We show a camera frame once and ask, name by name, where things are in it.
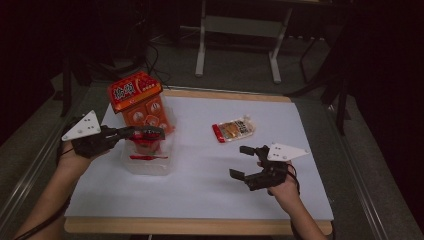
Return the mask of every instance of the wooden table edge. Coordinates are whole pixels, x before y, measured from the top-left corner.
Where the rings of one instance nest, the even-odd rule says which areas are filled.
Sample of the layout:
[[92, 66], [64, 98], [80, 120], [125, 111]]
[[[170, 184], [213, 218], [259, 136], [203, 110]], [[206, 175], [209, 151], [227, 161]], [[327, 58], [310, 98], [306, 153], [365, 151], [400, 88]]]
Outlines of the wooden table edge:
[[221, 91], [201, 91], [201, 90], [168, 90], [164, 89], [163, 94], [170, 97], [190, 97], [190, 98], [213, 98], [246, 101], [266, 101], [266, 102], [291, 102], [290, 98], [278, 95], [267, 95], [259, 93], [237, 93]]
[[[316, 221], [325, 235], [330, 221]], [[67, 217], [65, 230], [72, 233], [170, 234], [170, 235], [292, 235], [289, 220], [172, 219]]]

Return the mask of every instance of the white triangular marker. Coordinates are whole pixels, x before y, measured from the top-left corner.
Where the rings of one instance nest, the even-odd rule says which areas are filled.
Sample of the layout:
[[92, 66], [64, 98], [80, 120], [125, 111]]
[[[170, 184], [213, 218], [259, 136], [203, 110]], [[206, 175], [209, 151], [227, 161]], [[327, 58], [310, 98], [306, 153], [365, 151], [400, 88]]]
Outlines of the white triangular marker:
[[73, 128], [71, 128], [65, 135], [62, 136], [62, 141], [69, 141], [72, 139], [82, 138], [90, 135], [100, 133], [99, 120], [97, 120], [96, 113], [91, 111], [84, 116]]
[[306, 154], [309, 154], [309, 151], [306, 149], [295, 148], [279, 143], [273, 143], [269, 148], [268, 160], [286, 162]]

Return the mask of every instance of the wrapped snack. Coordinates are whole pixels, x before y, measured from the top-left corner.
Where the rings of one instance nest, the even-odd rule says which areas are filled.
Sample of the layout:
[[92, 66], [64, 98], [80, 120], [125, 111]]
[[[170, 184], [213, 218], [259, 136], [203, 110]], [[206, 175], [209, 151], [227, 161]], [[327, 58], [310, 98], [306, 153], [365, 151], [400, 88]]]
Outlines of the wrapped snack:
[[212, 129], [218, 141], [225, 143], [252, 135], [255, 126], [250, 118], [245, 115], [229, 122], [213, 124]]

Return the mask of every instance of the gray carpet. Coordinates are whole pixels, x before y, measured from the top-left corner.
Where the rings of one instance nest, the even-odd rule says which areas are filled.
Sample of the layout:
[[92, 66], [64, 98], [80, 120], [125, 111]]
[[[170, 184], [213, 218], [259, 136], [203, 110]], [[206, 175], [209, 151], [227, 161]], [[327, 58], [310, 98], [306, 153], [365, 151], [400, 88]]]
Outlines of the gray carpet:
[[[209, 36], [206, 50], [205, 70], [202, 78], [194, 76], [198, 40], [196, 34], [186, 37], [179, 45], [165, 44], [165, 38], [157, 39], [159, 56], [152, 75], [162, 79], [166, 85], [218, 89], [241, 92], [281, 94], [304, 86], [298, 59], [306, 48], [307, 42], [300, 39], [284, 41], [278, 57], [283, 82], [272, 82], [271, 70], [266, 51], [247, 50], [231, 47], [221, 36]], [[266, 41], [255, 41], [256, 46], [267, 47]], [[305, 60], [308, 76], [319, 68], [328, 51], [324, 42], [318, 42]], [[155, 51], [150, 49], [149, 60], [155, 59]], [[60, 118], [61, 103], [47, 101], [10, 139], [0, 148], [0, 197], [1, 206], [7, 205], [15, 185], [26, 169], [36, 159], [43, 157], [38, 153], [49, 137], [58, 135], [57, 131], [71, 117], [95, 109], [103, 115], [107, 101], [105, 87], [108, 83], [98, 79], [88, 89], [74, 86], [74, 106], [67, 118]], [[423, 239], [407, 209], [384, 159], [364, 123], [355, 101], [349, 98], [350, 120], [345, 121], [346, 137], [336, 134], [331, 111], [319, 101], [322, 89], [315, 90], [299, 99], [293, 99], [298, 106], [302, 122], [307, 132], [314, 158], [317, 161], [334, 212], [335, 236], [337, 239]], [[48, 181], [54, 170], [54, 156], [45, 156], [45, 164], [40, 166], [39, 176], [28, 189], [26, 200], [15, 206], [8, 222], [3, 222], [1, 239], [8, 239], [25, 216]], [[126, 235], [67, 234], [67, 239], [130, 239]], [[132, 239], [146, 239], [139, 236]], [[154, 236], [153, 239], [191, 239], [181, 236]], [[274, 237], [293, 239], [292, 237]]]

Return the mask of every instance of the hand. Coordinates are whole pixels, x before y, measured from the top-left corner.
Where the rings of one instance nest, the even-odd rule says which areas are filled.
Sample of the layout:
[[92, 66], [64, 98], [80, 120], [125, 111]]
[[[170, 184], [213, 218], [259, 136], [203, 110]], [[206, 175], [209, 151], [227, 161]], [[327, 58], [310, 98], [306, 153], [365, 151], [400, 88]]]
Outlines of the hand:
[[[294, 174], [291, 161], [288, 161], [287, 163], [289, 164], [289, 171]], [[290, 175], [287, 175], [286, 181], [284, 183], [276, 187], [270, 187], [268, 190], [275, 196], [277, 202], [288, 214], [291, 214], [293, 208], [297, 207], [299, 204], [302, 204], [296, 186], [296, 181]]]
[[109, 152], [106, 151], [92, 158], [85, 158], [75, 153], [71, 141], [63, 142], [62, 149], [56, 171], [74, 180], [78, 180], [85, 173], [94, 159]]

